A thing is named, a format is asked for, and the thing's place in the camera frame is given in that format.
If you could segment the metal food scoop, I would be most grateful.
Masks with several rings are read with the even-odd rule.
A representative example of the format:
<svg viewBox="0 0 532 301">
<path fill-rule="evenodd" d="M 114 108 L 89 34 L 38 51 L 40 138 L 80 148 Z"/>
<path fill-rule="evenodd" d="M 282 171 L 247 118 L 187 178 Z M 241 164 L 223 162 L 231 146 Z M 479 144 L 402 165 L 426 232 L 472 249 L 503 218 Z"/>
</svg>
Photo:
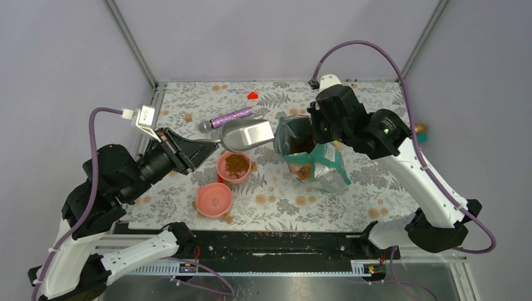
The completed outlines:
<svg viewBox="0 0 532 301">
<path fill-rule="evenodd" d="M 265 119 L 235 119 L 223 125 L 219 134 L 207 139 L 230 152 L 245 152 L 274 140 L 274 132 Z"/>
</svg>

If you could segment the green pet food bag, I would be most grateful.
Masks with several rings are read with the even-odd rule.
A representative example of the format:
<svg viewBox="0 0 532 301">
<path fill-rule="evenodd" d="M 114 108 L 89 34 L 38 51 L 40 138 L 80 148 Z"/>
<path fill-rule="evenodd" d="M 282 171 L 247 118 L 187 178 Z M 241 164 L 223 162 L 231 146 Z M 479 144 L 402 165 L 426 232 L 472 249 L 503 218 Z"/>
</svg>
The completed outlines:
<svg viewBox="0 0 532 301">
<path fill-rule="evenodd" d="M 298 181 L 329 194 L 341 194 L 351 185 L 338 147 L 333 142 L 315 142 L 309 117 L 281 117 L 273 144 Z"/>
</svg>

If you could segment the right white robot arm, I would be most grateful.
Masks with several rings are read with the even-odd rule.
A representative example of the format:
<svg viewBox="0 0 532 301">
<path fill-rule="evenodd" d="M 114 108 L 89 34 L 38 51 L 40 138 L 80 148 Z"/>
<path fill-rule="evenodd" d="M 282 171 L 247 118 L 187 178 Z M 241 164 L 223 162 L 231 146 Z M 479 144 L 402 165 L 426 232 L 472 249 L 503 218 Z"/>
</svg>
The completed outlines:
<svg viewBox="0 0 532 301">
<path fill-rule="evenodd" d="M 431 253 L 463 244 L 469 233 L 468 214 L 477 216 L 481 204 L 460 196 L 452 204 L 422 166 L 412 133 L 395 112 L 368 113 L 353 90 L 342 84 L 321 89 L 307 111 L 316 143 L 336 140 L 367 155 L 386 168 L 418 204 L 414 213 L 402 219 L 368 225 L 359 246 L 365 257 L 376 258 L 384 249 L 410 243 Z"/>
</svg>

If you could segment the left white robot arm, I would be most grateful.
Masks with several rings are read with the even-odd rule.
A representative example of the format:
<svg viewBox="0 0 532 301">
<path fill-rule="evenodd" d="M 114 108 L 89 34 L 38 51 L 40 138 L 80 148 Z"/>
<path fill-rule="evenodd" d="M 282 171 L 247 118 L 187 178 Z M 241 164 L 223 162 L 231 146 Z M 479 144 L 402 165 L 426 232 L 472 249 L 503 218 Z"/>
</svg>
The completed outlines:
<svg viewBox="0 0 532 301">
<path fill-rule="evenodd" d="M 134 204 L 171 171 L 195 171 L 217 148 L 215 143 L 185 139 L 160 128 L 138 160 L 122 145 L 97 149 L 97 159 L 83 164 L 87 180 L 63 205 L 49 259 L 28 272 L 33 300 L 91 300 L 136 268 L 164 257 L 190 256 L 197 249 L 195 237 L 183 222 L 173 222 L 154 238 L 108 255 L 96 253 L 95 247 L 126 214 L 123 204 Z"/>
</svg>

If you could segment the far pink pet bowl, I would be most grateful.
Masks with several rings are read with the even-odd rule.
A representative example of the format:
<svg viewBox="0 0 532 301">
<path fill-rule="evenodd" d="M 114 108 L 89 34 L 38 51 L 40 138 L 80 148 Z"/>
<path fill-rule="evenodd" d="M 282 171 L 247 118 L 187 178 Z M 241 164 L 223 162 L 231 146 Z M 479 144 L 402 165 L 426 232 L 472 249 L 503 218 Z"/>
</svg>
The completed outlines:
<svg viewBox="0 0 532 301">
<path fill-rule="evenodd" d="M 226 151 L 216 163 L 219 178 L 231 184 L 241 184 L 251 173 L 252 161 L 244 153 Z"/>
</svg>

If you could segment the pink pet bowl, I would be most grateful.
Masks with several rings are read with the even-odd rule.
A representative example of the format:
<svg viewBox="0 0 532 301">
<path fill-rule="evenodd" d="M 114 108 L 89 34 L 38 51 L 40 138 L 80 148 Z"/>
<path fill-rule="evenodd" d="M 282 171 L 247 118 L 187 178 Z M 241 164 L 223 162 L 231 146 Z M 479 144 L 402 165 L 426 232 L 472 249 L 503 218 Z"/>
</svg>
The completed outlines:
<svg viewBox="0 0 532 301">
<path fill-rule="evenodd" d="M 196 209 L 203 216 L 218 219 L 226 216 L 233 204 L 231 189 L 214 182 L 196 190 Z"/>
<path fill-rule="evenodd" d="M 251 173 L 252 161 L 244 153 L 226 151 L 216 163 L 219 178 L 231 184 L 241 184 Z"/>
</svg>

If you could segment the near pink pet bowl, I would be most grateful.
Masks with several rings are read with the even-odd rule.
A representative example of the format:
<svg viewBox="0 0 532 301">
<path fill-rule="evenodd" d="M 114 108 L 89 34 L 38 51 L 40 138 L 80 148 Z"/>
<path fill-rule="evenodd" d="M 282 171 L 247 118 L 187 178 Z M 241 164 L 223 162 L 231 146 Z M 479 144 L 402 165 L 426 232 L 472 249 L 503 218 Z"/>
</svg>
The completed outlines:
<svg viewBox="0 0 532 301">
<path fill-rule="evenodd" d="M 196 209 L 203 216 L 218 219 L 226 216 L 233 204 L 231 189 L 214 182 L 196 190 Z"/>
</svg>

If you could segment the purple glitter toy microphone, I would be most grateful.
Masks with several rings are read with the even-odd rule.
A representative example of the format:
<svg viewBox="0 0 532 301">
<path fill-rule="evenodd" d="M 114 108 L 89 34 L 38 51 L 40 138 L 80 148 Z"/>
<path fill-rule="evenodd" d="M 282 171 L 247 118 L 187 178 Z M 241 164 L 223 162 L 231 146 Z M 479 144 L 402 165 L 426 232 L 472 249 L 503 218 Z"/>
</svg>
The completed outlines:
<svg viewBox="0 0 532 301">
<path fill-rule="evenodd" d="M 245 107 L 239 110 L 215 117 L 210 120 L 204 120 L 198 124 L 198 130 L 206 134 L 214 129 L 219 129 L 227 122 L 235 119 L 245 119 L 253 115 L 253 108 Z"/>
</svg>

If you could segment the brown kibble in far bowl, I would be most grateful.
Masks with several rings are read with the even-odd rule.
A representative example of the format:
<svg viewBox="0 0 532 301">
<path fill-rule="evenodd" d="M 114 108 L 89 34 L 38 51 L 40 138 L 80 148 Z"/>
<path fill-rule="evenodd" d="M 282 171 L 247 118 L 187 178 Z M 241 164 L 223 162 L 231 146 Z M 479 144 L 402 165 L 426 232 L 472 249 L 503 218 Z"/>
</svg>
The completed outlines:
<svg viewBox="0 0 532 301">
<path fill-rule="evenodd" d="M 248 168 L 249 162 L 243 155 L 231 154 L 225 159 L 225 171 L 230 176 L 241 177 Z"/>
</svg>

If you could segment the floral table mat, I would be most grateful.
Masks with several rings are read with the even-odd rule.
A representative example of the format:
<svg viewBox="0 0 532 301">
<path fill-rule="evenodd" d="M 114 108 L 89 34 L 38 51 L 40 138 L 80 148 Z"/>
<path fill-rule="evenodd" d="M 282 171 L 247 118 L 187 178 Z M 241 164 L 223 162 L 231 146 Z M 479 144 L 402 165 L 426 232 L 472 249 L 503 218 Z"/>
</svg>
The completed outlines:
<svg viewBox="0 0 532 301">
<path fill-rule="evenodd" d="M 259 98 L 249 100 L 256 92 Z M 300 115 L 315 99 L 316 92 L 304 82 L 172 82 L 162 88 L 158 127 L 169 127 L 183 137 L 198 139 L 198 123 L 252 107 L 254 112 L 277 125 L 281 117 Z M 192 122 L 185 121 L 191 114 Z M 233 223 L 202 216 L 193 206 L 196 190 L 217 179 L 216 151 L 188 176 L 170 173 L 130 207 L 129 228 L 158 230 L 182 221 L 193 230 L 325 231 L 353 232 L 372 221 L 402 218 L 417 209 L 417 203 L 384 167 L 341 146 L 348 189 L 338 195 L 322 193 L 299 182 L 278 156 L 272 144 L 248 152 L 256 163 L 249 178 L 232 186 Z"/>
</svg>

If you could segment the red toy block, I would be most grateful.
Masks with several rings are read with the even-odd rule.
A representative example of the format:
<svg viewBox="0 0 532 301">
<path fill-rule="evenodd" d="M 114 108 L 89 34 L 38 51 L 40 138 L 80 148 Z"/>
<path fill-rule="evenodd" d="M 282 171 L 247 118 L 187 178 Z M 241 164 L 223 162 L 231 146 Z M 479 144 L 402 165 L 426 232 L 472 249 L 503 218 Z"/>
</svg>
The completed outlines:
<svg viewBox="0 0 532 301">
<path fill-rule="evenodd" d="M 259 98 L 259 95 L 256 93 L 256 92 L 250 92 L 248 95 L 247 95 L 247 98 L 249 100 L 256 100 Z"/>
</svg>

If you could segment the gold toy microphone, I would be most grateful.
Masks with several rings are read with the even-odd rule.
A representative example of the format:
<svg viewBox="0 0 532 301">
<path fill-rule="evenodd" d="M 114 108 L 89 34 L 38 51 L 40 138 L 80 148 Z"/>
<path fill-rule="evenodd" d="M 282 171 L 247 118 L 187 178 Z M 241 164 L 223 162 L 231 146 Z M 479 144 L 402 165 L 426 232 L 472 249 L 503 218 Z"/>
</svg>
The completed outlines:
<svg viewBox="0 0 532 301">
<path fill-rule="evenodd" d="M 417 135 L 421 135 L 426 133 L 427 126 L 424 123 L 416 123 L 415 124 L 415 132 Z"/>
</svg>

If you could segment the black mounting base plate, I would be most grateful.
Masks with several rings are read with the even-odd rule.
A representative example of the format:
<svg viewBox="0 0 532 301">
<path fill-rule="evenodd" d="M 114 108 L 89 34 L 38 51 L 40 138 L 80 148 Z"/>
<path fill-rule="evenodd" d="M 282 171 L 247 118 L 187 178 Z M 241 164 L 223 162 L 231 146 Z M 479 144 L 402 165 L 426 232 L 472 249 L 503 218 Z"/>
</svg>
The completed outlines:
<svg viewBox="0 0 532 301">
<path fill-rule="evenodd" d="M 351 261 L 397 260 L 399 251 L 381 250 L 361 233 L 194 231 L 194 241 L 175 258 L 193 259 L 221 272 L 349 272 Z"/>
</svg>

